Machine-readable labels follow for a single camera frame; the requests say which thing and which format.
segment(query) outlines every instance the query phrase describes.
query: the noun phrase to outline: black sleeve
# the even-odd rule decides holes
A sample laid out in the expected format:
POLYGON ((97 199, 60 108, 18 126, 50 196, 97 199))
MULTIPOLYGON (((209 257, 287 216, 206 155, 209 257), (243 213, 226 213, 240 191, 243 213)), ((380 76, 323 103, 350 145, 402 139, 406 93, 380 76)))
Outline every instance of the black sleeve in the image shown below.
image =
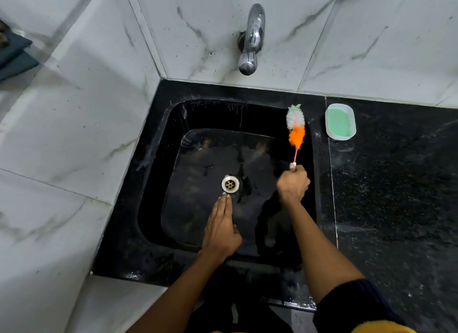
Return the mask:
POLYGON ((313 324, 318 333, 350 333, 367 321, 387 320, 405 325, 380 292, 366 279, 337 286, 317 305, 313 324))

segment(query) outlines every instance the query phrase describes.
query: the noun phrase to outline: tap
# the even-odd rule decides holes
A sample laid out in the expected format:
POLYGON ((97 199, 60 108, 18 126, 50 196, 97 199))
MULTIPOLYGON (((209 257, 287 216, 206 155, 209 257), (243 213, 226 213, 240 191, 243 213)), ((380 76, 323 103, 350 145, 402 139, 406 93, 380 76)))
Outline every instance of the tap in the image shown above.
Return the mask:
POLYGON ((264 8, 260 4, 253 5, 248 15, 243 53, 239 58, 239 70, 243 75, 251 75, 257 68, 256 53, 260 51, 264 42, 265 25, 264 8))

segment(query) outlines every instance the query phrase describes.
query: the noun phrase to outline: soap dish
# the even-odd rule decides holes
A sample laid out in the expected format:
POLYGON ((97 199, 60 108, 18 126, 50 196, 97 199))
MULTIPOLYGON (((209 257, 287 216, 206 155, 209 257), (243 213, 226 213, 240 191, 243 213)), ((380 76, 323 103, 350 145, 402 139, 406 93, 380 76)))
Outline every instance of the soap dish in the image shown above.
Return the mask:
POLYGON ((345 104, 331 104, 325 112, 326 133, 334 140, 348 140, 356 134, 353 109, 345 104))

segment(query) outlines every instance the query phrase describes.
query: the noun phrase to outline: sink basin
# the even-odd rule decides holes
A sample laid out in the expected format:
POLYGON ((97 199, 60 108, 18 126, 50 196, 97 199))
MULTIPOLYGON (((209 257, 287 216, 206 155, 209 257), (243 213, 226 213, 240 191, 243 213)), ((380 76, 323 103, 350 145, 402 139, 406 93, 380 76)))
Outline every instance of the sink basin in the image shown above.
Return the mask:
MULTIPOLYGON (((209 213, 226 175, 238 178, 233 222, 243 243, 232 257, 296 266, 301 256, 276 181, 288 169, 286 109, 219 100, 176 105, 168 117, 138 211, 138 225, 152 243, 198 252, 209 213)), ((311 133, 298 152, 312 181, 302 204, 316 219, 311 133)))

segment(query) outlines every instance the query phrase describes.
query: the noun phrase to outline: drain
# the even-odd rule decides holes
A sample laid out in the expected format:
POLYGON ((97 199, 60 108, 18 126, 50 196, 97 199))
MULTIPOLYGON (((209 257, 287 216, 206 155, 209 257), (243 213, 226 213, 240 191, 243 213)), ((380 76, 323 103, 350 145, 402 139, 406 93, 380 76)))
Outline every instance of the drain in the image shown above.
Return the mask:
POLYGON ((233 175, 226 175, 221 181, 221 187, 227 193, 235 193, 239 190, 240 181, 233 175))

